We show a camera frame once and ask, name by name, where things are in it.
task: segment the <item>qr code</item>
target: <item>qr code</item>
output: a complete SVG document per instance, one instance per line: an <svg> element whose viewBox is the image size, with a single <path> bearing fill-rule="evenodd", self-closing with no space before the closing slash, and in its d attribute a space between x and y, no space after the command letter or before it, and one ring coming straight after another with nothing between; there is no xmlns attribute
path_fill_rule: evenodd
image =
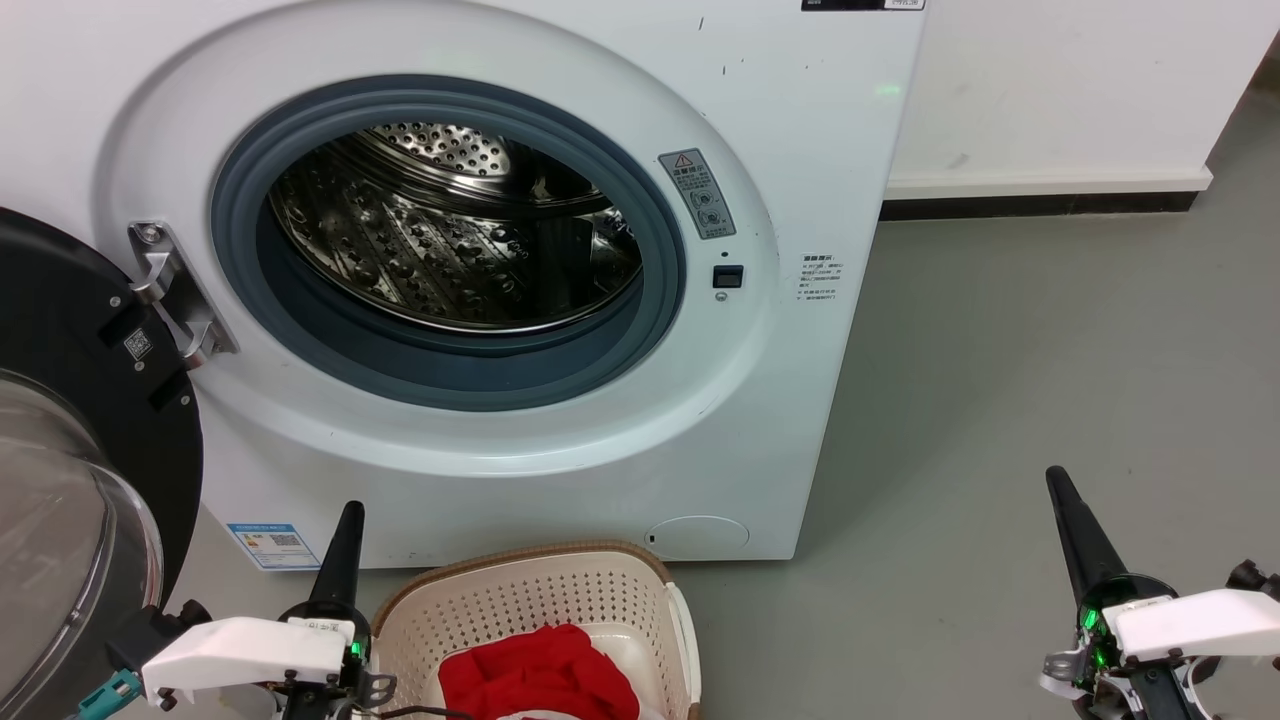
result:
<svg viewBox="0 0 1280 720"><path fill-rule="evenodd" d="M133 333L124 338L124 347L128 348L129 355L134 360L142 360L142 356L151 352L151 338L147 333L142 332L142 328L133 331Z"/></svg>

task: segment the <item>basket handle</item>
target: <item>basket handle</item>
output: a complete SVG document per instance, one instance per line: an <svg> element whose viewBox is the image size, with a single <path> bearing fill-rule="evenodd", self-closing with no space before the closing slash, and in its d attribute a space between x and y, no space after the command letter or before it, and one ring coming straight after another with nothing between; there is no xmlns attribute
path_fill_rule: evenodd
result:
<svg viewBox="0 0 1280 720"><path fill-rule="evenodd" d="M689 603L685 602L685 593L680 592L676 583L667 583L667 600L671 603L671 614L676 618L676 642L684 655L681 665L685 666L685 687L689 689L689 702L701 702L703 697L703 666L698 656L698 634L694 632L694 616L689 612Z"/></svg>

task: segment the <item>blue sticker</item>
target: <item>blue sticker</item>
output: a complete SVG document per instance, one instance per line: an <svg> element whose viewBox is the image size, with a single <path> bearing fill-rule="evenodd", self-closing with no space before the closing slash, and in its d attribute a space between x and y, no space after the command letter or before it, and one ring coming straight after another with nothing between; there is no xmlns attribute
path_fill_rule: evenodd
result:
<svg viewBox="0 0 1280 720"><path fill-rule="evenodd" d="M293 525L228 523L227 529L264 570L320 569L320 561Z"/></svg>

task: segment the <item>teal connector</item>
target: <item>teal connector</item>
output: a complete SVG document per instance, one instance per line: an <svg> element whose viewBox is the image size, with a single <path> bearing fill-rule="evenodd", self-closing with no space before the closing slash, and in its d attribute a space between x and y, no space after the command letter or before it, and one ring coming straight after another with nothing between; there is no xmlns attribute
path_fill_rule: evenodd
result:
<svg viewBox="0 0 1280 720"><path fill-rule="evenodd" d="M106 720L142 694L142 680L120 670L79 703L81 720Z"/></svg>

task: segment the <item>stainless steel drum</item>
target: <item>stainless steel drum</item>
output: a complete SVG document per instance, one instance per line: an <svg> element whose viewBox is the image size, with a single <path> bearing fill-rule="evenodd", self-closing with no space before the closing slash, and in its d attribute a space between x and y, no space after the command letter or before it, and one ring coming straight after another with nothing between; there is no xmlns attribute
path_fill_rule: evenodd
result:
<svg viewBox="0 0 1280 720"><path fill-rule="evenodd" d="M454 333L563 327L640 274L626 219L588 179L474 128L399 123L338 138L294 163L270 202L325 279Z"/></svg>

